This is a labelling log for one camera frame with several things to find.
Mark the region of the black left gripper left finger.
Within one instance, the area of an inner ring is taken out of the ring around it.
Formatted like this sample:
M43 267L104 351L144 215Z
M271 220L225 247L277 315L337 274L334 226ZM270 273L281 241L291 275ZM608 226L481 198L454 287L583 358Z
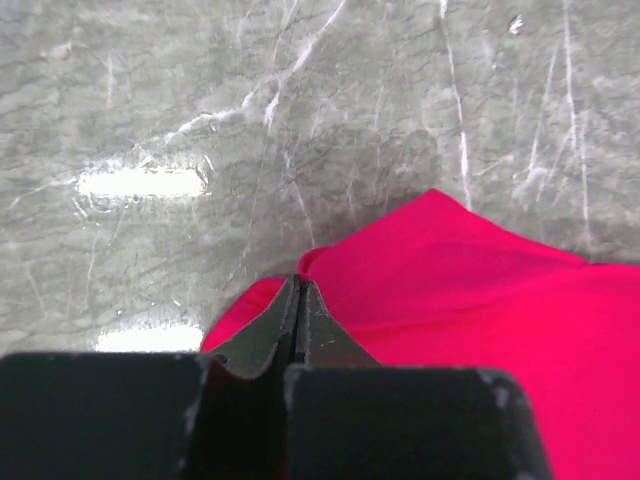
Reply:
M207 353L1 361L5 479L280 479L300 280Z

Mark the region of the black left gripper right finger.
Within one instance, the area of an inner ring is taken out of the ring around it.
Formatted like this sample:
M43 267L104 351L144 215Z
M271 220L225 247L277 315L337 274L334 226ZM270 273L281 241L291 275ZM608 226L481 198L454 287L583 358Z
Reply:
M487 368L377 364L302 290L284 377L290 479L548 479L531 404Z

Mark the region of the hot pink t-shirt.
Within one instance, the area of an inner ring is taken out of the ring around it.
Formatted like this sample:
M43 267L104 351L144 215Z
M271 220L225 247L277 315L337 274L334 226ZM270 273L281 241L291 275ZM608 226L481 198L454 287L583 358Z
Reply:
M212 351L287 279L383 367L487 368L526 394L552 475L639 475L639 270L592 264L511 234L431 190L291 277L254 283L218 320Z

